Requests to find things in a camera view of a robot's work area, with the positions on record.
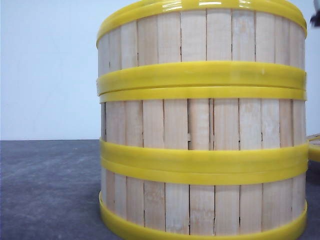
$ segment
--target dark gray carpet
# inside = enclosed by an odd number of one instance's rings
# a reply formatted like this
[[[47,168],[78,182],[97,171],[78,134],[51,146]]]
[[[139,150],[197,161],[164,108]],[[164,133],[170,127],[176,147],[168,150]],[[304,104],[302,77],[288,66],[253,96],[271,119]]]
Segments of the dark gray carpet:
[[[98,140],[2,141],[1,240],[119,240],[101,222]],[[307,172],[308,226],[320,239],[320,163]]]

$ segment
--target yellow rim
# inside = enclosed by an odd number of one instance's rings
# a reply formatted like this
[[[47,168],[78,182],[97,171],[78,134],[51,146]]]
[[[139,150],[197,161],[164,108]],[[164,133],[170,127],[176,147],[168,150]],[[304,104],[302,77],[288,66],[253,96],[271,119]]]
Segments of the yellow rim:
[[[100,103],[152,99],[295,99],[307,100],[304,90],[259,86],[192,86],[113,91],[100,96]]]
[[[306,73],[296,67],[245,61],[190,61],[110,72],[97,80],[98,95],[172,87],[272,87],[306,90]]]
[[[300,25],[307,36],[307,23],[301,11],[286,0],[141,0],[110,15],[100,26],[97,42],[107,32],[141,18],[189,10],[239,9],[282,16]]]
[[[309,154],[310,160],[320,162],[320,146],[309,144]]]
[[[100,213],[104,224],[125,240],[296,240],[305,230],[307,223],[307,202],[303,213],[292,222],[272,230],[235,236],[183,235],[154,230],[126,221],[108,210],[99,194]]]
[[[308,144],[260,150],[177,150],[100,140],[101,165],[149,181],[193,185],[248,185],[290,179],[308,169]]]

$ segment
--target bamboo steamer basket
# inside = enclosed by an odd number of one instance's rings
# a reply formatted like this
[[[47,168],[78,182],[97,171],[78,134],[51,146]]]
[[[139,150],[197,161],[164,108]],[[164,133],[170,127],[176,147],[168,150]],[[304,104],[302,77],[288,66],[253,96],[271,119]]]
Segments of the bamboo steamer basket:
[[[254,69],[260,88],[276,82],[263,79],[269,67],[283,78],[304,75],[305,37],[301,12],[285,0],[141,0],[108,17],[96,43],[106,225],[128,240],[298,238],[306,169],[250,184],[155,180],[111,171],[103,149],[159,149],[162,156],[299,148],[306,143],[303,97],[254,93],[246,77],[238,79],[241,90],[221,89],[241,73],[251,79]]]

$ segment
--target wooden slat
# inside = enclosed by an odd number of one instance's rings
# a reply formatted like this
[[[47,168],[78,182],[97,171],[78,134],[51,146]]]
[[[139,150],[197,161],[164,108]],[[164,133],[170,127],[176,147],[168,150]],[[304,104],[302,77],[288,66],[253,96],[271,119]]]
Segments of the wooden slat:
[[[209,101],[189,104],[190,150],[209,150]],[[213,235],[215,187],[190,185],[190,234]]]
[[[214,149],[239,149],[237,99],[214,101]],[[239,233],[239,186],[215,186],[215,234]]]
[[[179,12],[157,17],[158,63],[180,62],[181,18]],[[164,100],[164,148],[188,149],[186,99]],[[189,234],[189,185],[165,184],[165,231]]]
[[[121,28],[109,33],[110,72],[121,69]],[[125,144],[125,102],[107,103],[107,141]],[[114,210],[122,218],[127,218],[127,177],[114,174]]]
[[[121,26],[121,67],[138,66],[137,22],[132,21]],[[142,101],[125,102],[125,144],[143,147]],[[126,178],[126,216],[127,220],[144,226],[144,181],[132,177]]]
[[[275,62],[275,16],[256,13],[256,61]],[[262,147],[264,149],[280,148],[280,112],[279,100],[261,100]],[[275,226],[274,218],[280,212],[280,184],[271,182],[263,184],[262,229],[269,230]]]
[[[205,61],[206,11],[181,13],[181,57],[183,62]],[[191,150],[209,150],[209,100],[188,101]],[[214,233],[214,186],[190,186],[190,234]]]
[[[213,151],[215,149],[214,106],[215,106],[215,100],[213,98],[209,99],[209,150],[210,151]]]
[[[303,29],[290,22],[289,29],[290,65],[305,69],[305,35]],[[306,106],[301,100],[293,100],[293,145],[297,146],[306,142]],[[306,174],[293,179],[292,183],[292,218],[296,219],[305,207]]]
[[[158,63],[157,16],[138,20],[138,65]],[[164,148],[163,100],[144,100],[143,145],[146,148]],[[144,225],[166,230],[165,184],[144,181]]]
[[[207,19],[207,59],[232,59],[232,13],[228,9],[212,9]],[[238,99],[214,100],[214,149],[238,150]],[[215,186],[214,231],[218,235],[239,232],[239,186]]]
[[[110,71],[109,34],[105,34],[98,44],[98,77]]]
[[[255,61],[255,13],[233,11],[232,60]],[[261,100],[239,99],[240,149],[261,149]],[[240,233],[261,231],[262,184],[240,186]]]
[[[98,44],[98,77],[110,71],[109,34],[105,34]],[[101,103],[101,138],[106,141],[106,103]],[[107,170],[101,167],[101,195],[107,205]]]
[[[275,63],[290,65],[290,41],[289,20],[276,16],[275,17]],[[279,117],[280,117],[280,147],[293,146],[293,112],[292,100],[279,100]],[[278,214],[273,213],[273,227],[287,224],[292,219],[292,194],[293,180],[287,179],[278,182]]]
[[[103,102],[101,105],[101,138],[103,141],[107,140],[106,130],[106,103]],[[101,167],[101,195],[103,203],[107,204],[107,170]]]
[[[164,148],[164,113],[162,100],[143,101],[143,140],[146,148]],[[144,181],[145,226],[166,230],[165,184]]]

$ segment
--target wooden bucket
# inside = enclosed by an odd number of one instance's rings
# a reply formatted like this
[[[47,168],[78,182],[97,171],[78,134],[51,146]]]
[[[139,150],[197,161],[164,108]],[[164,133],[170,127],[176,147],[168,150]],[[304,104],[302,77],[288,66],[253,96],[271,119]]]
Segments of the wooden bucket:
[[[108,17],[97,39],[104,223],[127,240],[297,239],[305,37],[285,0],[142,0]]]

